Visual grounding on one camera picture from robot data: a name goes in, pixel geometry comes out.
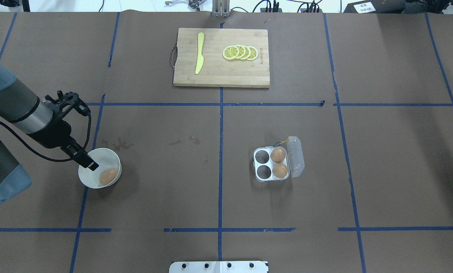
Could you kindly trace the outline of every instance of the black cable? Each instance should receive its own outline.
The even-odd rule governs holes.
[[[258,4],[254,7],[254,10],[253,10],[252,12],[255,12],[255,10],[257,9],[257,7],[258,7],[263,1],[267,1],[268,5],[270,5],[270,7],[272,7],[272,2],[270,2],[270,0],[261,0],[261,1],[258,2]]]
[[[441,1],[438,1],[437,7],[436,7],[436,9],[434,10],[434,13],[440,13],[440,12],[441,12],[441,11],[438,10],[438,9],[439,9],[439,6],[440,6],[440,2],[441,2]]]
[[[105,0],[102,1],[102,6],[101,6],[100,9],[98,10],[98,12],[102,11],[103,5],[105,5]]]
[[[307,7],[309,8],[309,3],[303,2],[303,3],[299,6],[299,8],[297,9],[297,12],[299,12],[299,10],[301,10],[301,7],[304,6],[305,4],[307,4]]]
[[[248,12],[246,9],[244,9],[244,8],[242,8],[242,7],[234,7],[234,8],[232,8],[231,10],[234,10],[234,9],[242,9],[242,10],[244,10],[245,12]]]
[[[39,152],[34,150],[31,146],[29,146],[12,128],[7,126],[6,123],[3,123],[2,121],[0,121],[0,125],[3,126],[4,128],[6,128],[11,134],[13,134],[20,141],[20,143],[22,143],[28,150],[33,152],[38,157],[41,157],[43,159],[46,159],[46,160],[49,160],[52,162],[68,162],[68,161],[72,161],[72,160],[76,159],[76,157],[81,155],[85,151],[86,146],[88,145],[88,141],[90,140],[90,131],[91,131],[91,114],[88,115],[88,129],[86,132],[86,140],[85,140],[85,144],[83,145],[83,149],[81,149],[78,153],[76,153],[72,158],[67,158],[67,159],[54,159],[54,158],[50,158],[50,157],[40,154]]]
[[[307,3],[306,1],[297,1],[297,0],[287,0],[287,1],[290,1],[290,2],[297,2],[297,3]]]
[[[316,6],[317,6],[316,2],[312,1],[311,5],[309,7],[309,12],[311,12],[311,13],[315,12],[316,11]]]

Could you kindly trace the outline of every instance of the egg carton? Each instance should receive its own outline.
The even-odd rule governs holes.
[[[279,163],[273,161],[271,157],[273,150],[278,147],[259,147],[254,151],[255,178],[258,182],[282,181],[290,175],[292,177],[299,177],[302,174],[305,166],[300,139],[296,136],[289,136],[284,145],[286,148],[278,146],[285,152],[285,158]],[[273,174],[273,170],[278,164],[287,166],[287,174],[284,177],[277,177]]]

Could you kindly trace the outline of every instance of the white label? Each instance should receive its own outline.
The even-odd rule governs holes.
[[[357,4],[357,5],[353,5],[353,6],[358,13],[367,13],[367,12],[376,11],[375,7],[373,7],[373,4],[371,2],[361,3],[361,4]]]

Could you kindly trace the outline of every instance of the cutting board handle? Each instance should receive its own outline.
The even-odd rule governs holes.
[[[176,51],[176,60],[174,60],[174,51]],[[169,57],[169,62],[172,65],[172,69],[176,69],[176,61],[177,61],[177,43],[171,50],[171,55]]]

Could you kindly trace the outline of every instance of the white floor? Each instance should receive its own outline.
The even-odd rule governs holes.
[[[342,10],[348,3],[359,2],[360,0],[343,0]],[[230,7],[243,7],[252,11],[258,0],[230,0]],[[322,0],[319,4],[325,13],[340,12],[339,0]],[[29,0],[29,6],[33,12],[97,12],[102,5],[102,0]],[[300,3],[289,0],[280,0],[280,8],[283,12],[296,12]],[[200,5],[201,10],[211,11],[212,0],[206,0]],[[138,10],[148,12],[190,12],[188,1],[181,0],[174,5],[165,5],[165,0],[105,0],[104,12],[118,12],[124,10]],[[0,4],[0,12],[22,11],[22,7],[9,8]],[[453,6],[450,5],[445,14],[453,14]]]

